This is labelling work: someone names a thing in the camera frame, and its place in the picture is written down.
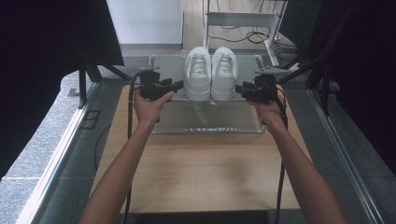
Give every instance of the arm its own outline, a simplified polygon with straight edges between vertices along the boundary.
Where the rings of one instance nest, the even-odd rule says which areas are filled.
[[[254,105],[274,137],[307,223],[347,223],[330,187],[286,129],[276,103]]]
[[[171,91],[163,98],[149,102],[140,97],[139,91],[135,92],[137,128],[94,189],[79,223],[114,223],[117,220],[149,135],[163,105],[173,96]]]

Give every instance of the hand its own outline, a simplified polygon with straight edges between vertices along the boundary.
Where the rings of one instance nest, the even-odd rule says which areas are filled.
[[[285,99],[280,95],[278,95],[278,97],[280,102],[285,106]],[[285,127],[281,117],[280,108],[276,102],[259,104],[253,101],[247,101],[247,103],[256,107],[257,114],[264,121],[270,133],[276,128]]]
[[[134,91],[134,111],[136,112],[139,126],[154,129],[155,123],[160,118],[163,105],[175,95],[173,91],[166,93],[157,101],[149,101],[140,96],[140,90]]]

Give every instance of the forearm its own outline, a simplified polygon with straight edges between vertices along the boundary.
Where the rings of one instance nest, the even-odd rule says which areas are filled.
[[[332,190],[285,127],[271,133],[307,223],[346,223]]]
[[[151,130],[150,127],[136,129],[93,191],[80,223],[117,220]]]

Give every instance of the sneaker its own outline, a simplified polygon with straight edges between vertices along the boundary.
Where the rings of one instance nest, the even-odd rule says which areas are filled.
[[[228,48],[218,48],[212,58],[212,98],[218,101],[231,101],[235,95],[237,77],[238,61],[235,55]]]
[[[184,63],[185,90],[187,97],[192,101],[205,101],[210,97],[210,55],[203,47],[190,51]]]

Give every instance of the wooden table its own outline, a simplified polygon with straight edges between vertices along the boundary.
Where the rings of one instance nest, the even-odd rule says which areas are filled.
[[[127,140],[128,93],[127,86],[92,189]],[[309,157],[290,107],[287,109],[290,133]],[[130,212],[275,209],[280,163],[269,133],[153,134],[132,183]],[[287,176],[281,205],[299,208]]]

